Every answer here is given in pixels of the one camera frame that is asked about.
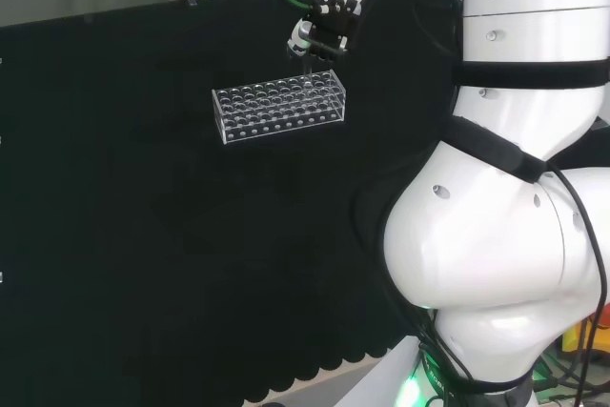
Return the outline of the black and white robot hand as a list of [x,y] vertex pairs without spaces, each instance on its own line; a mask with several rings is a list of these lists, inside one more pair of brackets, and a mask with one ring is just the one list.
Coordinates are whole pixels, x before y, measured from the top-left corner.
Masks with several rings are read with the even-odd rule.
[[311,0],[311,8],[296,23],[287,41],[289,54],[334,61],[355,42],[365,0]]

